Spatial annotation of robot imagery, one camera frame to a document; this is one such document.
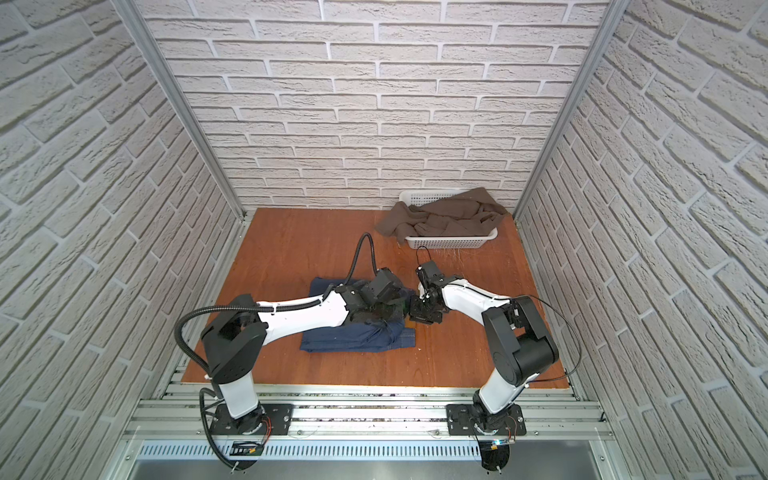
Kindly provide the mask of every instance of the white brick wall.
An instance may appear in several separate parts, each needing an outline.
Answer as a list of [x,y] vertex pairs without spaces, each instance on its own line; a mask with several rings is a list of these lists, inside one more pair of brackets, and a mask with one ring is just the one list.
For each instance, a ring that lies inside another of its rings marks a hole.
[[98,478],[235,217],[110,2],[0,41],[0,477]]
[[607,2],[137,3],[254,210],[474,186],[513,207]]
[[638,478],[768,478],[766,18],[633,0],[518,218]]

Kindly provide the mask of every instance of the brown towel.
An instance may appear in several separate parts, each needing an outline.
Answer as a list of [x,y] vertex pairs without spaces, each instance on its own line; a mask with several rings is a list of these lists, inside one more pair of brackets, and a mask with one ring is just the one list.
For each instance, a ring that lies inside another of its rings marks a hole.
[[421,207],[398,202],[376,230],[400,243],[406,237],[486,237],[506,214],[485,188],[475,188]]

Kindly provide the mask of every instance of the mounting plate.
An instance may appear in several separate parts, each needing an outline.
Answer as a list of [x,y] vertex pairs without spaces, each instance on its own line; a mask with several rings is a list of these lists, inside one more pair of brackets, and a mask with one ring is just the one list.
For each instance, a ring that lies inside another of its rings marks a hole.
[[[478,432],[475,430],[475,418],[473,417],[472,412],[472,405],[468,405],[465,403],[459,403],[459,404],[451,404],[445,406],[445,414],[448,417],[448,434],[449,435],[474,435],[482,434],[482,432]],[[520,409],[519,405],[512,404],[507,408],[507,415],[504,418],[504,423],[507,425],[507,427],[510,428],[509,432],[512,433],[513,436],[523,436],[527,433],[527,430],[525,428],[525,419],[522,421],[520,419],[523,418],[522,410]],[[504,431],[499,431],[499,435],[503,435],[506,432],[505,428],[502,428]]]
[[[271,435],[287,435],[293,405],[289,403],[262,403],[261,407],[264,409],[264,415],[269,417],[270,422],[272,422]],[[227,405],[222,403],[216,407],[216,416],[210,424],[210,433],[211,435],[238,435],[237,421],[232,420]],[[259,425],[250,435],[263,435],[264,433],[266,433],[264,425]]]

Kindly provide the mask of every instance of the wooden tabletop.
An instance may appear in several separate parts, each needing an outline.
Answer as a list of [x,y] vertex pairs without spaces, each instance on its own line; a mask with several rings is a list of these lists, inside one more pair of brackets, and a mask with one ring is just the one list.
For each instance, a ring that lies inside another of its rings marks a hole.
[[[343,278],[363,232],[373,235],[378,267],[387,266],[415,289],[416,254],[408,245],[375,230],[387,212],[380,210],[259,209],[217,303],[250,293],[256,301],[302,298],[315,276]],[[421,261],[426,252],[419,251]],[[499,295],[536,295],[533,276],[511,217],[498,228],[498,237],[479,249],[432,250],[432,259],[446,275],[458,274]],[[355,278],[373,277],[367,241]],[[416,347],[384,353],[307,353],[299,350],[301,334],[283,337],[261,349],[253,369],[257,383],[369,386],[482,386],[493,371],[482,326],[450,312],[442,324],[410,323]],[[195,349],[204,355],[202,344]],[[560,362],[540,378],[563,375]],[[206,382],[202,369],[190,362],[184,382]],[[537,388],[567,388],[565,379],[538,382]]]

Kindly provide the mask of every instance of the laundry basket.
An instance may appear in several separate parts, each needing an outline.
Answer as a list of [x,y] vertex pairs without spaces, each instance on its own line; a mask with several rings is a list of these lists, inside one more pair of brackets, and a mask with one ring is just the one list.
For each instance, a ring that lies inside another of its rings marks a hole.
[[[435,200],[463,194],[467,190],[405,190],[400,194],[400,201],[406,205],[420,207]],[[491,230],[487,237],[406,237],[408,245],[413,248],[480,248],[483,243],[493,240],[498,230]]]

